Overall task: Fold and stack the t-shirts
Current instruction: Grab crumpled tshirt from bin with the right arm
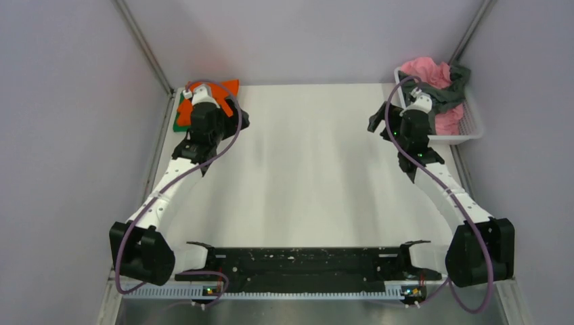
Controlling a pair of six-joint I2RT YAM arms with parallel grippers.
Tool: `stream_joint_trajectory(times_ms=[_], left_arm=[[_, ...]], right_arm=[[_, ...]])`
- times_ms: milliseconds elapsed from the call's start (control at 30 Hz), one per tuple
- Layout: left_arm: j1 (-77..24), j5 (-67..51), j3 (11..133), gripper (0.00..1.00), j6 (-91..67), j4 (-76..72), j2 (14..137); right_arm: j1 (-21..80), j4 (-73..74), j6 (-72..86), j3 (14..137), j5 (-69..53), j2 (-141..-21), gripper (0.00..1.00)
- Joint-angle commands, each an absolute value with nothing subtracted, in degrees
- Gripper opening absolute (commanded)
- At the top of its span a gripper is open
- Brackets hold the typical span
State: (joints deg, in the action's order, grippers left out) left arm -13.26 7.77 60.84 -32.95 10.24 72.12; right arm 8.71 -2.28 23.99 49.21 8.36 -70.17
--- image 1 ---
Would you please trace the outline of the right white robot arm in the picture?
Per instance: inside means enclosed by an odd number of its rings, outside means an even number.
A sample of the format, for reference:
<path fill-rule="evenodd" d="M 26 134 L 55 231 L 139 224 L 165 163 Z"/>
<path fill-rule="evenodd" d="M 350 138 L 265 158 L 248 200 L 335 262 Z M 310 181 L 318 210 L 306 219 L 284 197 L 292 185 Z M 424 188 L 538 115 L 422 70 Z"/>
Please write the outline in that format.
<path fill-rule="evenodd" d="M 381 122 L 386 124 L 381 137 L 397 147 L 399 168 L 426 194 L 452 232 L 448 245 L 428 240 L 402 244 L 405 255 L 397 260 L 399 274 L 414 279 L 429 269 L 460 288 L 513 278 L 513 224 L 481 208 L 454 179 L 429 145 L 427 114 L 383 102 L 369 118 L 368 131 L 375 132 Z"/>

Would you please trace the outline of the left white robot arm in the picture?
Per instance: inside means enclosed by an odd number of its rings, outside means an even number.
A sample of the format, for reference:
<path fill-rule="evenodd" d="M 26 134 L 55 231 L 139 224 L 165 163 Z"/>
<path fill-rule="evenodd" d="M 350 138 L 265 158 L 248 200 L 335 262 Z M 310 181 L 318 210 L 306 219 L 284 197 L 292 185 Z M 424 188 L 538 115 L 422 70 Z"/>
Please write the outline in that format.
<path fill-rule="evenodd" d="M 228 115 L 214 103 L 195 104 L 191 126 L 175 146 L 160 181 L 126 222 L 116 222 L 109 238 L 115 277 L 121 276 L 162 286 L 171 276 L 192 271 L 201 280 L 216 274 L 217 262 L 208 256 L 205 244 L 168 243 L 166 232 L 191 189 L 204 177 L 211 163 L 222 156 L 221 141 L 236 140 L 249 126 L 248 114 L 230 98 Z"/>

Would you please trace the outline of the dark grey t-shirt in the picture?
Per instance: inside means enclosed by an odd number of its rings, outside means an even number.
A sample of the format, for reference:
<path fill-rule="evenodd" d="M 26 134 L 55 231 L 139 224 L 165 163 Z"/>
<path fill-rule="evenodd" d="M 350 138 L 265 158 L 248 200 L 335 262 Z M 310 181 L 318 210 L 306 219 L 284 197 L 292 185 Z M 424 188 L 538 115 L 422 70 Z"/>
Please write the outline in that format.
<path fill-rule="evenodd" d="M 446 88 L 434 88 L 428 83 L 423 82 L 420 78 L 422 81 L 421 84 L 415 80 L 407 81 L 401 86 L 401 91 L 404 95 L 408 95 L 415 86 L 418 86 L 432 98 L 433 112 L 435 114 L 447 112 L 449 109 L 455 108 L 466 100 L 465 87 L 470 80 L 471 69 L 463 65 L 453 64 L 450 65 L 450 73 L 452 83 Z M 399 70 L 398 76 L 399 80 L 402 81 L 408 76 L 415 75 L 408 75 Z"/>

